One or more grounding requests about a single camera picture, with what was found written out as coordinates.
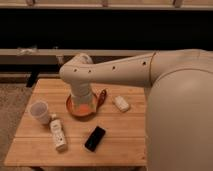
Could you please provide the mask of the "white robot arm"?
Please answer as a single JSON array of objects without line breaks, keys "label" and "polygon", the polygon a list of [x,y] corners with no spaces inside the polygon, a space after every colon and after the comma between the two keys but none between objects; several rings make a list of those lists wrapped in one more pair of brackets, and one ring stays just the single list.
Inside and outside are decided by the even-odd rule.
[{"label": "white robot arm", "polygon": [[213,171],[213,51],[155,51],[95,64],[78,54],[60,68],[80,103],[93,83],[148,90],[147,171]]}]

